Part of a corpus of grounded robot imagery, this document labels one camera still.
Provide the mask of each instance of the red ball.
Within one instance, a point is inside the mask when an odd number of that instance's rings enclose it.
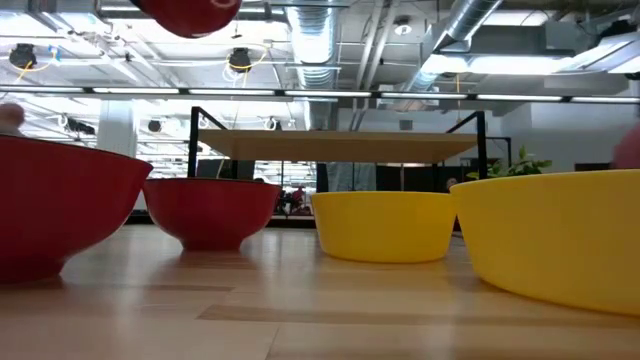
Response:
[[[640,169],[640,124],[616,146],[613,165],[618,169]]]
[[[207,36],[227,26],[242,0],[140,0],[140,8],[169,32],[184,38]]]

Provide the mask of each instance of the bowl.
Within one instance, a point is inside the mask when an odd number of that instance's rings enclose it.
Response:
[[[473,268],[559,304],[640,315],[640,171],[474,181],[451,188]]]
[[[56,276],[127,219],[152,166],[126,156],[0,136],[0,283]]]
[[[339,192],[311,197],[322,249],[356,261],[416,263],[444,257],[455,211],[449,194]]]
[[[153,179],[144,185],[151,219],[186,250],[238,250],[273,214],[280,187],[253,181]]]

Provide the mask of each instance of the green leaves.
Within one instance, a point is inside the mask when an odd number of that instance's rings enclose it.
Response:
[[[496,161],[489,166],[488,175],[489,178],[497,178],[504,176],[523,176],[523,175],[535,175],[542,174],[542,170],[553,165],[551,160],[531,160],[527,159],[527,149],[520,147],[518,152],[519,160],[515,164],[511,165],[508,169],[502,167],[501,161]],[[467,174],[470,179],[478,180],[480,178],[477,172],[471,172]]]

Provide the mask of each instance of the metal duct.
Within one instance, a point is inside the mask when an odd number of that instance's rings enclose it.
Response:
[[[291,46],[296,62],[321,65],[334,59],[338,13],[324,7],[287,8],[291,25]],[[334,69],[298,68],[298,80],[303,89],[333,89],[336,82]],[[330,119],[335,113],[334,103],[309,102],[305,106],[305,121],[309,129],[333,128]]]
[[[442,32],[435,30],[438,26],[433,26],[427,31],[427,58],[425,63],[413,76],[413,78],[404,84],[403,91],[424,92],[429,90],[431,85],[440,75],[438,73],[429,72],[429,67],[425,66],[427,60],[434,50],[451,45],[459,41],[468,41],[473,34],[480,28],[482,23],[498,8],[502,0],[456,0],[451,7],[451,15],[445,20],[446,25]],[[402,102],[400,108],[406,110],[407,102]]]

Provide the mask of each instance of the yellow bowl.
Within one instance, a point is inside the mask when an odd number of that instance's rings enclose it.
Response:
[[[312,197],[322,249],[342,259],[415,263],[442,258],[455,220],[448,194],[341,192]]]
[[[484,280],[559,304],[640,315],[640,171],[483,180],[451,193]]]

